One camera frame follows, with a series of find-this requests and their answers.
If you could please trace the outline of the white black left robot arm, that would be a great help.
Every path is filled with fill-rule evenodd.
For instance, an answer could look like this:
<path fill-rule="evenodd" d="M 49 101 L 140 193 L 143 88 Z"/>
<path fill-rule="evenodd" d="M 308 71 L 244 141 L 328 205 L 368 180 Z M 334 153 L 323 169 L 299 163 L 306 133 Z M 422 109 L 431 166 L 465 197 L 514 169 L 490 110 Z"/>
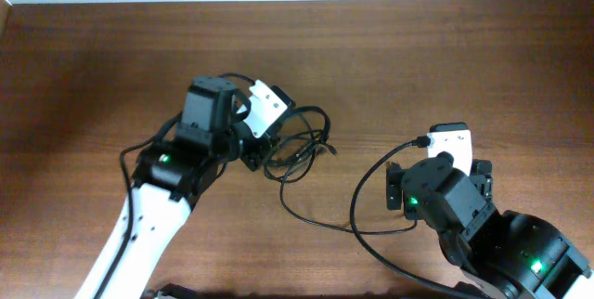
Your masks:
<path fill-rule="evenodd" d="M 139 155 L 135 170 L 123 174 L 123 208 L 77 297 L 141 297 L 166 247 L 222 168 L 240 160 L 256 171 L 270 158 L 294 102 L 260 80 L 244 94 L 233 77 L 195 78 L 182 111 L 134 147 Z"/>

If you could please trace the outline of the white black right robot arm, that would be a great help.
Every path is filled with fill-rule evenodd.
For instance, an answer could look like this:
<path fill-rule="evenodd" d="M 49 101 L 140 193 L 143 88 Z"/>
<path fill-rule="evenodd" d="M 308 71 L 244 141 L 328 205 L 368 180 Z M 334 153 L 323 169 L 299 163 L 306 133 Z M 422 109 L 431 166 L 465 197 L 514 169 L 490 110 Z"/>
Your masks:
<path fill-rule="evenodd" d="M 442 152 L 409 168 L 389 164 L 387 207 L 433 229 L 446 260 L 488 297 L 592 297 L 586 257 L 550 222 L 500 212 L 492 185 L 491 162 L 474 160 L 463 172 Z"/>

